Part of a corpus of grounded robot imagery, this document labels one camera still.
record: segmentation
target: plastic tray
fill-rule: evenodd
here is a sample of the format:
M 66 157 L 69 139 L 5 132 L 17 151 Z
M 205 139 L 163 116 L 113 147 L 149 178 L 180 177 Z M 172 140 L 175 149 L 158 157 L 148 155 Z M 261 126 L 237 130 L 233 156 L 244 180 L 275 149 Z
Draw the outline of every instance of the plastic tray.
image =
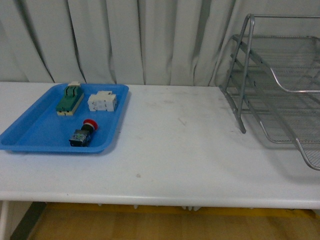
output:
M 50 88 L 0 135 L 0 149 L 16 152 L 100 153 L 112 142 L 129 91 L 126 85 L 82 84 L 84 98 L 72 116 L 58 116 L 56 105 L 67 84 Z M 88 99 L 98 91 L 112 91 L 117 97 L 115 111 L 90 111 Z M 85 119 L 98 124 L 87 147 L 70 146 L 69 138 Z

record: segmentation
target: metal wire rack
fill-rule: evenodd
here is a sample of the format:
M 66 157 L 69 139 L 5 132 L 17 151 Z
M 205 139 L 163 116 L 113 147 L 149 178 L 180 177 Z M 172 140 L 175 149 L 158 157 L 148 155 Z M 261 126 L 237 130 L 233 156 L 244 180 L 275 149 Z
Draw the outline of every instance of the metal wire rack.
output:
M 225 84 L 220 86 L 243 133 L 245 103 L 270 141 L 294 144 L 305 163 L 320 171 L 320 40 L 253 35 L 255 18 L 320 16 L 249 14 L 241 34 L 232 37 L 237 44 Z

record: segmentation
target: wooden floor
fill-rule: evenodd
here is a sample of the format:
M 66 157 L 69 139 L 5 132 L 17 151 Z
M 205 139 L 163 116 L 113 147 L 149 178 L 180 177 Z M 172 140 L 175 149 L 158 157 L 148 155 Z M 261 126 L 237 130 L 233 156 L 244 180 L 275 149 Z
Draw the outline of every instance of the wooden floor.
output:
M 29 240 L 320 240 L 311 210 L 49 203 Z

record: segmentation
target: white circuit breaker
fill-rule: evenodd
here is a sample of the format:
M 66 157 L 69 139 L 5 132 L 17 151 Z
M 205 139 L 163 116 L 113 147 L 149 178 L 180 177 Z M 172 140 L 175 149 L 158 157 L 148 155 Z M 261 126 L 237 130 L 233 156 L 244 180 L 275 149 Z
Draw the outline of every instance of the white circuit breaker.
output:
M 117 106 L 117 96 L 112 91 L 98 91 L 97 94 L 91 94 L 88 99 L 90 111 L 108 111 L 113 112 Z

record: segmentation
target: white curtain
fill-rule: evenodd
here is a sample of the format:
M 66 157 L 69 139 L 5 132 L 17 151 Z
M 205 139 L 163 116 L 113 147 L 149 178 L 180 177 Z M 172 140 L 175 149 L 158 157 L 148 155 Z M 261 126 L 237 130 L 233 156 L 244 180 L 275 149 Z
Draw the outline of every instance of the white curtain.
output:
M 0 0 L 0 81 L 216 86 L 248 13 L 320 15 L 320 2 Z M 317 36 L 319 23 L 257 33 Z

